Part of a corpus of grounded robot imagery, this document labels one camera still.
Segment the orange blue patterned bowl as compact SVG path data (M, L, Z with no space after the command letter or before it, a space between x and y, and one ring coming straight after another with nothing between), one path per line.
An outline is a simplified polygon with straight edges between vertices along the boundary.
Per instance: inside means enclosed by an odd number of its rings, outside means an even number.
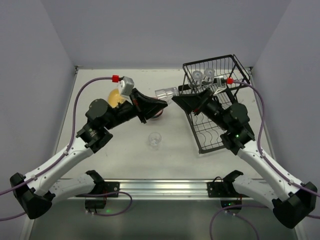
M155 114L154 116L152 116L151 118L150 118L150 120L156 120L156 119L158 119L162 114L163 114L163 109L161 110L161 111L159 111L157 114Z

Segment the yellow panda plate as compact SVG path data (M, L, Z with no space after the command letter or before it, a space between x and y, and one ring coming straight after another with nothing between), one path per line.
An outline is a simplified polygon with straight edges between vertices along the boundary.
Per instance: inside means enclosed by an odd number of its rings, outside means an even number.
M120 95L117 88L113 89L107 98L107 102L112 108L116 108L119 104L123 104L125 101L126 99Z

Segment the clear glass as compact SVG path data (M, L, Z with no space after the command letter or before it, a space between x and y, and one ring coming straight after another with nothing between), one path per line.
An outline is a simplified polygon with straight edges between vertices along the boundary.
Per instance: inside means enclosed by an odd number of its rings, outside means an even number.
M158 100L165 101L168 105L173 102L172 97L179 95L179 91L177 87L158 89L158 90L155 90L154 93L155 93L155 97Z
M162 141L162 136L158 132L152 132L148 136L149 146L152 149L155 149L155 150L158 149L160 147L161 141Z
M195 70L192 72L190 86L192 88L197 88L202 85L203 73L200 70Z
M207 67L204 70L204 81L206 83L213 83L215 78L215 70L211 67Z

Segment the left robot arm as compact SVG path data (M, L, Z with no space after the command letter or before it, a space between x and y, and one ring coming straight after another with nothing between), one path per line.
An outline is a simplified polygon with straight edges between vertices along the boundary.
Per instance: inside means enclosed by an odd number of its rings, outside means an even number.
M134 88L130 100L112 107L102 98L92 101L85 116L87 123L71 134L69 144L38 168L10 177L13 194L31 219L44 215L53 204L75 196L100 195L104 179L88 170L78 178L60 178L81 161L102 149L113 137L111 129L138 117L142 123L167 107L167 102L148 97Z

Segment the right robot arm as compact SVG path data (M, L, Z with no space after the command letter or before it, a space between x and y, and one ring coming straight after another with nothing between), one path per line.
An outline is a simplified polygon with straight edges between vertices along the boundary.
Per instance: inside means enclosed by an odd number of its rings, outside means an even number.
M220 135L224 147L248 163L267 183L263 185L235 170L223 178L227 189L266 206L289 229L293 229L315 209L317 187L312 182L303 183L290 174L261 148L249 125L245 105L235 102L224 108L208 89L174 96L172 100L187 114L203 114L224 130Z

